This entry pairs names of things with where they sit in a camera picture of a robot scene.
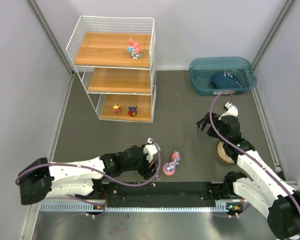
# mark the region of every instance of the gray floor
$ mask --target gray floor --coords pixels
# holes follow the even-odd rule
[[[213,96],[198,95],[189,80],[188,71],[157,71],[157,96],[153,123],[99,120],[79,78],[75,78],[54,162],[83,161],[106,153],[123,151],[132,145],[145,144],[149,137],[161,147],[163,162],[169,161],[173,151],[181,155],[180,166],[172,176],[160,175],[164,182],[218,181],[236,165],[220,162],[216,156],[218,140],[197,131],[196,122],[210,109]],[[96,104],[98,95],[93,94]],[[222,96],[214,112],[223,113],[229,96]],[[241,132],[272,168],[274,164],[251,92],[235,95]],[[121,180],[140,182],[137,172],[125,172]]]
[[[41,212],[32,240],[275,240],[267,221],[254,208],[240,218],[211,213],[115,213],[101,218]]]

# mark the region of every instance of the plastic tub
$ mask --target plastic tub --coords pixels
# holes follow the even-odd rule
[[[216,88],[211,77],[219,72],[230,72],[243,83],[242,88]],[[203,96],[217,95],[219,92],[230,90],[234,94],[242,94],[253,89],[257,84],[250,62],[241,57],[214,57],[194,60],[189,67],[191,83],[195,91]]]

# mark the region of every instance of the white metal rack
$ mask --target white metal rack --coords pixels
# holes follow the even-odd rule
[[[129,39],[139,42],[132,59]],[[155,20],[144,17],[81,16],[66,47],[89,94],[100,94],[95,112],[101,120],[152,123],[156,104]],[[121,113],[112,111],[119,104]],[[128,107],[138,106],[129,116]]]

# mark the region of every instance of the robotic arm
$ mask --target robotic arm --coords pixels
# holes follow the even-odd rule
[[[286,239],[300,234],[300,215],[289,195],[278,185],[278,182],[283,184],[299,206],[300,191],[296,191],[279,178],[261,159],[254,146],[242,138],[236,106],[227,102],[224,109],[226,112],[222,115],[212,113],[217,131],[258,162],[223,141],[212,126],[208,129],[207,134],[210,137],[219,138],[226,155],[231,157],[234,163],[245,170],[252,179],[251,181],[242,172],[229,172],[223,182],[227,194],[238,195],[253,205],[267,219],[271,231],[277,238]],[[196,123],[200,132],[207,124],[211,124],[209,114],[208,112],[202,120]]]
[[[87,196],[92,192],[98,194],[102,189],[103,175],[80,166],[97,169],[113,178],[123,172],[137,170],[147,180],[157,170],[158,163],[154,161],[157,153],[156,146],[149,138],[147,144],[141,147],[134,145],[123,152],[108,153],[86,161],[67,163],[78,167],[52,165],[38,168],[19,180],[21,204],[30,205],[45,198],[66,195]],[[48,164],[47,158],[39,158],[19,175],[42,164]]]

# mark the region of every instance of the blue cloth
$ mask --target blue cloth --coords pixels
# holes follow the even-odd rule
[[[236,75],[228,71],[217,72],[211,77],[211,82],[213,82],[218,89],[244,88],[243,83]]]

